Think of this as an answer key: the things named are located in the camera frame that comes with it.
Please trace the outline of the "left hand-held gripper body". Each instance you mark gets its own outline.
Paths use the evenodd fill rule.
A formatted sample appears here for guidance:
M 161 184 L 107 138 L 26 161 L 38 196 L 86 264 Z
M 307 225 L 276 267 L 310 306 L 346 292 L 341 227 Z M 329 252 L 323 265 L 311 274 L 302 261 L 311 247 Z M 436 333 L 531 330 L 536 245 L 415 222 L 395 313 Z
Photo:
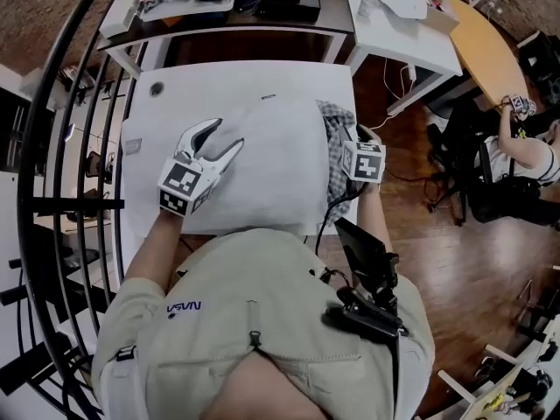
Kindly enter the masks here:
M 221 157 L 191 156 L 176 152 L 164 163 L 157 182 L 159 206 L 180 217 L 189 217 L 208 201 L 221 180 Z

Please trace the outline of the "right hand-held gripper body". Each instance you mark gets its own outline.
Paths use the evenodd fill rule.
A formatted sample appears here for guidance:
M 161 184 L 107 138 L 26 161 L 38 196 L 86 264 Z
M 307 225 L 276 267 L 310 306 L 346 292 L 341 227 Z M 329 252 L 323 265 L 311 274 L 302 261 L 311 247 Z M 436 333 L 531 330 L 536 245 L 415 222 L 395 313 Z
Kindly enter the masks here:
M 380 184 L 385 164 L 386 148 L 382 144 L 350 140 L 342 143 L 341 168 L 352 181 Z

